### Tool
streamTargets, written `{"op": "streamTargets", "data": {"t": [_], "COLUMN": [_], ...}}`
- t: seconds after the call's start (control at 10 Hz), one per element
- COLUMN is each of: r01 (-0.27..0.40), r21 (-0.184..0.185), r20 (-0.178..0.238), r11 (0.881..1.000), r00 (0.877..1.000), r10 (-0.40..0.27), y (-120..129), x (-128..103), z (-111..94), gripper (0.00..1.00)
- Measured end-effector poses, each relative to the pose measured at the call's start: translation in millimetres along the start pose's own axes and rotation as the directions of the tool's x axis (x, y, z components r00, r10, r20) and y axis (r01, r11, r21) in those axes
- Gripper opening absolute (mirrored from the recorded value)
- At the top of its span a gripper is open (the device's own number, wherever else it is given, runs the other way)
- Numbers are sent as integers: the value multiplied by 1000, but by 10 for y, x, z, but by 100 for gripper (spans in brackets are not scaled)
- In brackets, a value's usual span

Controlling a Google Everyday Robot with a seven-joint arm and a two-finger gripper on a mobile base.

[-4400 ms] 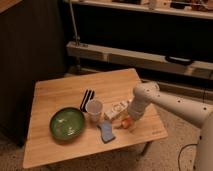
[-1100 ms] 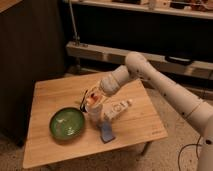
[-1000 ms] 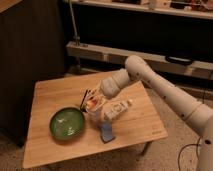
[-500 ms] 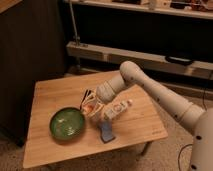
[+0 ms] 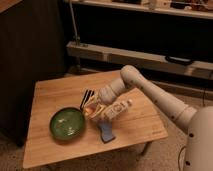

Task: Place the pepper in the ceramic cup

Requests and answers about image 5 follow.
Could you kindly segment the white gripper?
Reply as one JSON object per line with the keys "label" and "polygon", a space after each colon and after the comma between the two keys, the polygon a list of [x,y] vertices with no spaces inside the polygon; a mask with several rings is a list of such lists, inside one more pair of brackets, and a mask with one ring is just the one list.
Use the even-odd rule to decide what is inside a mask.
{"label": "white gripper", "polygon": [[110,86],[101,88],[98,92],[98,97],[92,96],[87,103],[87,114],[90,117],[99,115],[105,109],[105,105],[102,103],[112,104],[117,98]]}

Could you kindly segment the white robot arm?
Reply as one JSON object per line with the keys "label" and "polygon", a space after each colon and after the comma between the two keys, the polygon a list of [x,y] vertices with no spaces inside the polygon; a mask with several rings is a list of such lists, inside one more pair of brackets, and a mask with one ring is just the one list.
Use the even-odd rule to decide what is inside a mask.
{"label": "white robot arm", "polygon": [[111,105],[137,88],[187,135],[183,171],[213,171],[213,106],[195,109],[147,80],[134,66],[125,65],[120,77],[89,98],[86,107]]}

